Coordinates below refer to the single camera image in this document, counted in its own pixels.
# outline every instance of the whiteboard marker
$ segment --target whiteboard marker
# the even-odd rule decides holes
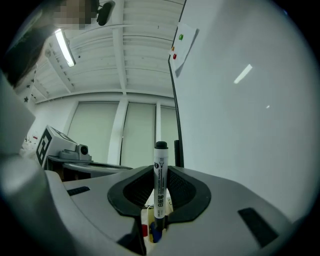
[[[154,223],[162,232],[165,227],[167,200],[168,147],[164,141],[158,141],[154,148]]]

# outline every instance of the white pillar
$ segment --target white pillar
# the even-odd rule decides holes
[[[161,141],[161,104],[158,101],[156,103],[155,112],[155,142]]]
[[[115,113],[110,144],[108,152],[108,164],[119,165],[121,155],[121,144],[123,138],[123,131],[126,120],[126,113],[128,108],[128,99],[126,97],[121,98],[118,108]]]

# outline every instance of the blue object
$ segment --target blue object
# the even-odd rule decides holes
[[[156,230],[156,226],[154,222],[151,223],[150,228],[151,228],[151,234],[153,236],[153,242],[154,243],[159,242],[159,240],[162,237],[162,232],[159,232],[158,230]]]

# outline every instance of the person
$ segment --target person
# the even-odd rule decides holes
[[[97,16],[99,0],[50,0],[41,4],[26,21],[0,67],[16,88],[43,54],[48,37],[57,29],[82,29]]]

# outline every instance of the paper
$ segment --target paper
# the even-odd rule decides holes
[[[174,51],[170,52],[173,71],[177,76],[179,76],[181,67],[186,61],[187,55],[190,51],[190,48],[196,36],[196,32],[197,32],[196,28],[192,28],[187,24],[179,22],[175,40],[174,40],[174,45],[173,45]]]

